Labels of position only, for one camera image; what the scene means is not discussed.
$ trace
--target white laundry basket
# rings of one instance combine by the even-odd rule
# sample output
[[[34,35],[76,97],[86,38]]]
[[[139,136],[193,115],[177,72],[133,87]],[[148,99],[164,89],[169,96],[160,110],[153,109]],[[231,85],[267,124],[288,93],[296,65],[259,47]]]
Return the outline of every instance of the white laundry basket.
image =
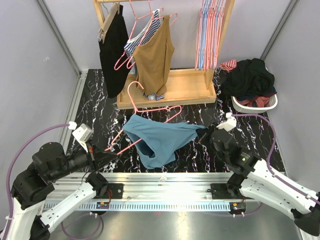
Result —
[[[241,105],[237,99],[231,97],[232,104],[235,110],[243,114],[262,114],[267,110],[274,109],[278,104],[277,94],[270,97],[270,106],[269,107],[250,107]]]

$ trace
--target wooden clothes rack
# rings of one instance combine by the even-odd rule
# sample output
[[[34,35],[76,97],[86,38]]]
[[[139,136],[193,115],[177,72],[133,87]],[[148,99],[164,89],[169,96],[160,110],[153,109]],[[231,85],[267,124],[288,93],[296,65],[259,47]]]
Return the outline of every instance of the wooden clothes rack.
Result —
[[[118,2],[129,2],[129,0],[93,0],[93,5],[101,28],[104,26],[104,22],[106,20],[101,4]],[[227,32],[234,3],[235,0],[226,0],[225,3],[218,56]],[[213,76],[214,71],[212,69],[209,69],[209,71],[196,69],[171,70],[165,85],[167,91],[164,99],[159,101],[147,100],[147,98],[142,95],[141,90],[138,88],[135,88],[131,91],[131,96],[134,98],[137,108],[214,103],[217,95],[212,82]],[[137,77],[134,75],[128,75],[122,92],[117,96],[116,103],[118,109],[133,108],[126,89],[130,83],[136,81],[136,78]]]

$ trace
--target gray wall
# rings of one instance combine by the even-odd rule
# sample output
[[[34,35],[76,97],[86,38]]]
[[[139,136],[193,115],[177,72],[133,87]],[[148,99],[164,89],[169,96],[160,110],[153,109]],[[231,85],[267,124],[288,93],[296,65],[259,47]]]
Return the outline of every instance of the gray wall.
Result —
[[[92,0],[45,0],[63,38],[80,69],[101,68],[99,59],[98,18]],[[259,58],[268,43],[289,0],[235,0],[219,61]],[[123,16],[128,32],[135,23],[129,2],[123,2]],[[112,3],[104,4],[108,9]],[[138,16],[148,12],[146,1],[132,3]],[[201,0],[153,0],[152,9],[164,7],[164,14],[177,12],[178,19],[170,27],[175,46],[171,67],[194,68],[196,37]],[[148,21],[137,22],[136,36]]]
[[[278,106],[270,111],[289,176],[320,191],[320,1],[300,1],[267,56]]]
[[[9,214],[7,169],[33,135],[64,123],[77,76],[60,49],[36,1],[1,1],[0,7],[0,229]],[[40,146],[57,141],[53,130],[31,143],[18,159],[17,173],[31,163]]]

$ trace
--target striped shirt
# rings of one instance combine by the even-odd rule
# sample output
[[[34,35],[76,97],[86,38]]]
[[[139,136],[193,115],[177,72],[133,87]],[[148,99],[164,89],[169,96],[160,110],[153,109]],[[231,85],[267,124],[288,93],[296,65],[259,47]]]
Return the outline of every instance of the striped shirt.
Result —
[[[160,96],[157,96],[157,94],[151,94],[149,96],[146,95],[145,92],[142,93],[142,95],[144,97],[146,97],[148,100],[156,100],[156,101],[159,101],[160,99],[164,99],[165,98],[165,94],[161,94]]]
[[[129,39],[126,43],[126,45],[124,46],[124,51],[125,51],[125,54],[128,58],[132,57],[132,55],[134,54],[134,51],[136,49],[136,47],[139,45],[139,43],[141,42],[141,39],[143,38],[143,36],[145,35],[144,39],[142,40],[142,43],[141,45],[143,44],[146,44],[150,39],[151,37],[156,33],[156,31],[158,30],[158,28],[160,27],[161,23],[160,23],[160,19],[157,19],[159,18],[160,16],[160,9],[157,9],[155,11],[153,11],[153,18],[155,20],[152,21],[151,23],[151,26],[148,30],[148,32],[146,33],[149,25],[150,25],[150,22],[152,20],[152,18],[149,20],[149,22],[147,23],[147,25],[144,27],[144,29],[139,33],[138,36],[132,38],[132,39]],[[133,63],[135,62],[135,59],[132,58],[131,59],[131,64],[132,65]],[[132,67],[132,71],[130,72],[131,74],[137,76],[138,75],[138,69],[137,69],[137,65],[134,64],[133,67]]]
[[[219,68],[226,70],[228,72],[237,67],[237,60],[232,59],[231,61],[225,61],[219,64]]]

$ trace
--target black garment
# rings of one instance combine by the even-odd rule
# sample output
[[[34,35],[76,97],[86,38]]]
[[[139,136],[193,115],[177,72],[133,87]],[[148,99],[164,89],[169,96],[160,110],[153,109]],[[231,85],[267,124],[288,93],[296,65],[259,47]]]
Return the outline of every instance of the black garment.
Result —
[[[116,62],[124,53],[124,46],[129,39],[122,12],[123,6],[120,5],[120,13],[115,14],[106,32],[104,43],[102,40],[99,41],[100,61],[108,98],[114,98],[122,91],[130,71],[126,64],[117,71],[114,69]]]
[[[238,100],[255,100],[259,96],[271,97],[276,94],[275,76],[267,71],[265,62],[254,58],[237,62],[236,68],[226,74],[221,91]]]

